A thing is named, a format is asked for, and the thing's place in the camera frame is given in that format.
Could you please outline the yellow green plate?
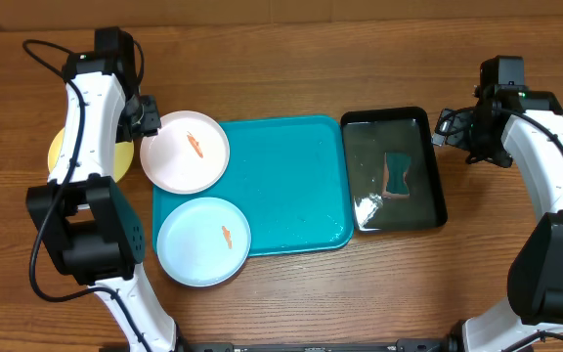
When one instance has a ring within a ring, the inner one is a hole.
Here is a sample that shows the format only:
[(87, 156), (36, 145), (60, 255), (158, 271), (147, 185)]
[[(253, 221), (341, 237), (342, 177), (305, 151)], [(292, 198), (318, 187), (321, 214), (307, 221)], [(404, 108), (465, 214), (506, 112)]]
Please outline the yellow green plate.
[[(64, 129), (61, 129), (53, 139), (47, 156), (49, 172), (56, 166), (59, 152), (64, 138)], [(134, 157), (134, 143), (123, 142), (115, 145), (114, 180), (120, 181), (128, 171)]]

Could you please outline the green scrubbing sponge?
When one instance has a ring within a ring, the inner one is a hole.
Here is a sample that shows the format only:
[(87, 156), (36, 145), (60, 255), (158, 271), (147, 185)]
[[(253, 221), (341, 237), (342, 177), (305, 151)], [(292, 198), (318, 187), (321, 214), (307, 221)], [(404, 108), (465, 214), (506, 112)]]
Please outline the green scrubbing sponge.
[(387, 153), (384, 156), (382, 196), (384, 198), (408, 198), (410, 189), (407, 175), (411, 166), (411, 158), (407, 154)]

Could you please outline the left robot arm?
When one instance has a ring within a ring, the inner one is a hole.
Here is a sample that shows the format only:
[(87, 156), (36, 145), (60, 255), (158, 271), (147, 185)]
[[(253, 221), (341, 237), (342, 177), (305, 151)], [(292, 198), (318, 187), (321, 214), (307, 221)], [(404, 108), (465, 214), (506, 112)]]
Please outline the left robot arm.
[(116, 146), (159, 128), (140, 94), (143, 63), (133, 50), (70, 53), (65, 134), (46, 185), (28, 189), (36, 229), (28, 278), (48, 302), (94, 294), (132, 351), (178, 351), (179, 331), (144, 269), (140, 218), (114, 180)]

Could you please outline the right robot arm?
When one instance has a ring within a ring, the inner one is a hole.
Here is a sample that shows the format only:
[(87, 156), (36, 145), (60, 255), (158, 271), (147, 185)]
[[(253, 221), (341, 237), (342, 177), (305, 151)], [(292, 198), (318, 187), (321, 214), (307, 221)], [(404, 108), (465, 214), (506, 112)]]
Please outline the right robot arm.
[(563, 341), (563, 109), (550, 92), (499, 91), (474, 107), (443, 110), (436, 145), (467, 150), (468, 163), (514, 161), (538, 221), (512, 262), (507, 294), (455, 326), (446, 351), (524, 351)]

